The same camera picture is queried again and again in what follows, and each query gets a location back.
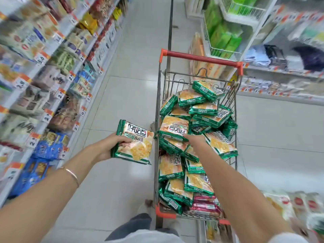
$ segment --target gray pants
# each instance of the gray pants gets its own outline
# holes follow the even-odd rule
[[[106,241],[121,239],[129,235],[130,233],[136,232],[140,229],[150,229],[152,218],[147,213],[141,213],[129,220],[127,223],[121,225],[117,229],[111,232]],[[179,236],[175,229],[170,228],[160,228],[157,231],[174,234]]]

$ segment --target left hand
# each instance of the left hand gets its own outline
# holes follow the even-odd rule
[[[130,143],[131,141],[132,141],[131,138],[128,138],[126,136],[116,135],[116,133],[112,133],[105,139],[102,139],[101,141],[92,144],[92,146],[95,149],[95,152],[97,152],[95,163],[110,159],[111,158],[110,151],[113,147],[115,147],[115,145],[118,142]]]

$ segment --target metal cart basket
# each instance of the metal cart basket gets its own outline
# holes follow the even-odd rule
[[[170,57],[177,57],[187,60],[194,60],[194,61],[203,61],[207,63],[214,63],[219,65],[226,65],[226,66],[232,66],[237,68],[237,80],[233,81],[226,81],[222,79],[215,79],[207,77],[207,68],[201,68],[197,75],[190,75],[185,73],[176,73],[176,72],[164,72],[164,84],[163,84],[163,91],[161,91],[161,63],[163,56],[170,56]],[[201,75],[200,71],[205,71],[205,76],[198,76]],[[214,87],[219,88],[223,90],[226,94],[221,99],[221,104],[225,105],[226,107],[229,107],[233,111],[233,119],[237,121],[236,119],[236,93],[239,89],[239,86],[241,84],[242,75],[243,75],[243,63],[242,62],[235,62],[235,61],[229,61],[229,60],[222,60],[222,59],[216,59],[216,58],[210,58],[210,57],[203,57],[203,56],[195,56],[192,54],[186,54],[186,53],[179,53],[174,51],[168,51],[166,49],[161,50],[160,55],[160,61],[159,61],[159,74],[158,74],[158,82],[157,82],[157,98],[156,98],[156,113],[155,113],[155,130],[159,130],[160,127],[160,106],[163,104],[163,102],[171,95],[176,94],[178,91],[189,89],[191,88],[192,83],[191,82],[185,82],[184,79],[180,79],[178,81],[175,80],[176,75],[183,75],[183,76],[189,76],[189,78],[192,78],[193,80],[206,80],[209,82],[214,82]],[[232,137],[232,143],[236,146],[237,145],[237,137],[236,133]],[[237,169],[237,157],[229,158],[225,160],[229,165],[231,165],[233,168]],[[162,218],[187,218],[187,219],[198,219],[198,220],[218,220],[222,222],[223,224],[229,224],[227,220],[219,217],[214,216],[206,216],[206,215],[200,215],[200,214],[189,214],[184,212],[182,215],[176,214],[174,211],[165,208],[164,206],[160,205],[159,201],[159,195],[158,195],[158,189],[159,189],[159,182],[158,182],[158,170],[159,169],[159,138],[156,138],[155,140],[155,173],[154,173],[154,205],[156,210],[157,217]]]

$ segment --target gold bangle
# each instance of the gold bangle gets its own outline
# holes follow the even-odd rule
[[[79,188],[80,183],[79,183],[78,177],[72,171],[70,171],[69,169],[67,169],[65,167],[60,167],[59,169],[66,170],[68,173],[70,173],[71,176],[73,177],[73,179],[75,180],[76,184],[78,185],[78,188]]]

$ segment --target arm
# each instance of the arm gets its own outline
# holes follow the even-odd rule
[[[198,155],[240,242],[266,243],[277,234],[293,232],[258,188],[221,159],[203,135],[185,137]]]
[[[64,167],[72,171],[79,183],[86,178],[95,163],[110,158],[110,149],[117,142],[130,142],[115,133],[87,146]],[[60,213],[77,189],[70,173],[55,171],[0,210],[2,242],[40,242],[54,225]]]

